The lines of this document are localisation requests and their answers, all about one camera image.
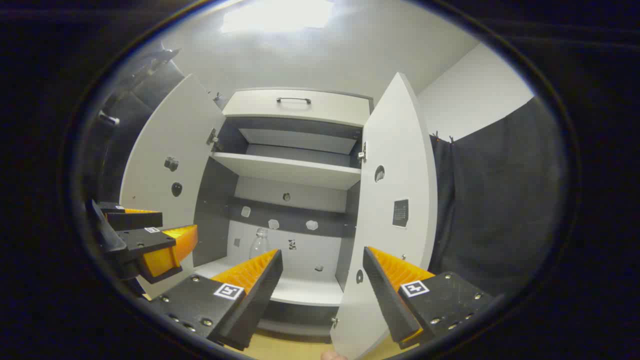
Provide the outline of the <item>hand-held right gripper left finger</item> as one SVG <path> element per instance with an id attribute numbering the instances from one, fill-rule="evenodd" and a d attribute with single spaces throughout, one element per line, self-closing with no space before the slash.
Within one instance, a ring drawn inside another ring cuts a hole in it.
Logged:
<path id="1" fill-rule="evenodd" d="M 215 276 L 191 275 L 150 301 L 153 314 L 187 332 L 243 351 L 250 345 L 284 269 L 273 249 Z"/>

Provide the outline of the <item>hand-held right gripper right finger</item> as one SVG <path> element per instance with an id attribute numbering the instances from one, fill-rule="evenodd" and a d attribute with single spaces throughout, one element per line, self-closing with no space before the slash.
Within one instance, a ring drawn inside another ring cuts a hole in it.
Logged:
<path id="1" fill-rule="evenodd" d="M 372 246 L 364 247 L 362 266 L 401 349 L 443 338 L 495 303 L 489 292 L 455 272 L 436 275 Z"/>

